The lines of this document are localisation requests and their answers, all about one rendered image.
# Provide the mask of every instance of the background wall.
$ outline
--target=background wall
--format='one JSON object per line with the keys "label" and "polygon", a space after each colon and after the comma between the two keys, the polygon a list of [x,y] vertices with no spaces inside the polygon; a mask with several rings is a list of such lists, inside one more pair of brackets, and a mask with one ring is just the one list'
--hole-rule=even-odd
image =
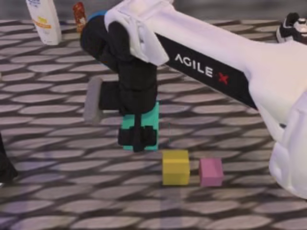
{"label": "background wall", "polygon": [[[55,0],[60,20],[72,19],[78,0]],[[87,14],[107,10],[121,0],[84,0]],[[29,19],[25,0],[0,0],[0,19]],[[204,19],[280,19],[289,12],[307,16],[307,0],[175,0],[176,8]]]}

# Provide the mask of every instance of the purple block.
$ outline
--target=purple block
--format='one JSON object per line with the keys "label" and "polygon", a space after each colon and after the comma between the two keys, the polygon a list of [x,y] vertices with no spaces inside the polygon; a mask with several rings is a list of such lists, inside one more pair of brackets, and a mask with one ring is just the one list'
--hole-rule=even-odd
{"label": "purple block", "polygon": [[200,159],[199,173],[201,178],[201,186],[222,186],[224,173],[222,160],[220,158]]}

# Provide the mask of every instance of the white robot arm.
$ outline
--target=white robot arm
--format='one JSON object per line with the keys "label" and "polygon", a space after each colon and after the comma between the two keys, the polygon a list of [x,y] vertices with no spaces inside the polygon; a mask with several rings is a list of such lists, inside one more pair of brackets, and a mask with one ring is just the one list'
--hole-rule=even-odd
{"label": "white robot arm", "polygon": [[131,53],[166,63],[258,109],[276,141],[270,172],[278,184],[307,199],[307,46],[250,41],[177,12],[171,0],[124,0],[105,23],[129,32]]}

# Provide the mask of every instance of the patterned tablecloth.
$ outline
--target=patterned tablecloth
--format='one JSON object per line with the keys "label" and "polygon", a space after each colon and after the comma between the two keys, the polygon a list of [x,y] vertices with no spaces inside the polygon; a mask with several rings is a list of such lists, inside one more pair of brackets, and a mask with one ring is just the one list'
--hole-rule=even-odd
{"label": "patterned tablecloth", "polygon": [[[211,23],[266,42],[278,24]],[[0,189],[1,230],[307,229],[307,203],[269,175],[273,141],[258,113],[173,69],[159,68],[159,141],[189,150],[189,186],[161,186],[161,153],[123,151],[116,113],[84,124],[89,78],[116,75],[82,52],[72,22],[62,29],[48,47],[31,22],[0,21],[0,129],[21,173]],[[223,158],[223,187],[199,187],[207,156]]]}

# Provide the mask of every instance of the brown bottle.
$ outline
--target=brown bottle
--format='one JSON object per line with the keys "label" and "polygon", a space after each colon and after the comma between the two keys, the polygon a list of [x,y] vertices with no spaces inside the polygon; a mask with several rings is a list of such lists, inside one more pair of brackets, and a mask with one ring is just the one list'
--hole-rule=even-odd
{"label": "brown bottle", "polygon": [[86,24],[85,9],[82,2],[78,2],[73,6],[73,15],[75,17],[77,32],[81,33]]}

